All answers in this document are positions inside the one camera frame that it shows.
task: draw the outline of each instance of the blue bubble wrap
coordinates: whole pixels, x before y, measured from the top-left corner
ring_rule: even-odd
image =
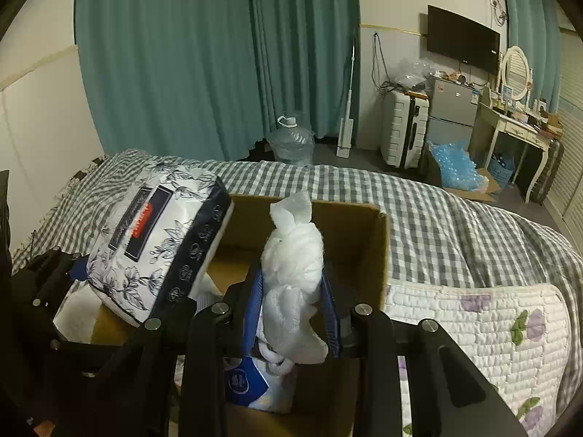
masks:
[[[476,172],[476,164],[461,146],[432,144],[427,142],[433,157],[441,169],[441,185],[450,189],[477,190],[482,176]]]

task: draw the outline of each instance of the curtain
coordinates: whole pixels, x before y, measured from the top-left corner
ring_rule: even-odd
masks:
[[[544,98],[556,113],[560,86],[560,37],[555,0],[506,0],[508,46],[520,46],[532,69],[531,100]]]
[[[358,0],[251,1],[265,123],[273,126],[283,112],[301,112],[298,122],[317,137],[338,135]]]
[[[107,153],[236,160],[269,131],[250,0],[75,0],[83,84]]]

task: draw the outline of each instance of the flat screen tv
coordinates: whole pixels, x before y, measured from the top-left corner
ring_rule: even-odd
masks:
[[[429,6],[427,26],[428,51],[498,73],[500,34],[493,29],[435,6]]]

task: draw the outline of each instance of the checkered bedspread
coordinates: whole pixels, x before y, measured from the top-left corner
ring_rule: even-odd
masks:
[[[55,245],[89,253],[116,202],[152,160],[148,153],[127,150],[70,186],[36,232],[32,248],[29,239],[16,252],[15,269],[31,254]],[[557,414],[571,400],[583,377],[583,260],[551,228],[439,188],[366,170],[277,162],[195,164],[218,174],[231,193],[283,197],[307,190],[313,199],[378,205],[391,216],[388,283],[398,279],[463,288],[554,284],[567,302],[571,321],[571,353]]]

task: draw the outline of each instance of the metal screw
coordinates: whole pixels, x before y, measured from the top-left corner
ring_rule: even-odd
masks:
[[[437,329],[439,328],[439,325],[437,324],[437,322],[435,320],[424,320],[423,323],[421,324],[421,326],[423,327],[423,329],[426,332],[436,332]]]
[[[368,304],[357,304],[355,307],[355,312],[358,315],[371,315],[372,314],[372,307]]]
[[[217,315],[223,315],[228,312],[228,304],[226,302],[215,302],[211,306],[211,311]]]
[[[162,321],[157,317],[152,317],[146,321],[144,326],[147,330],[158,330],[162,326]]]

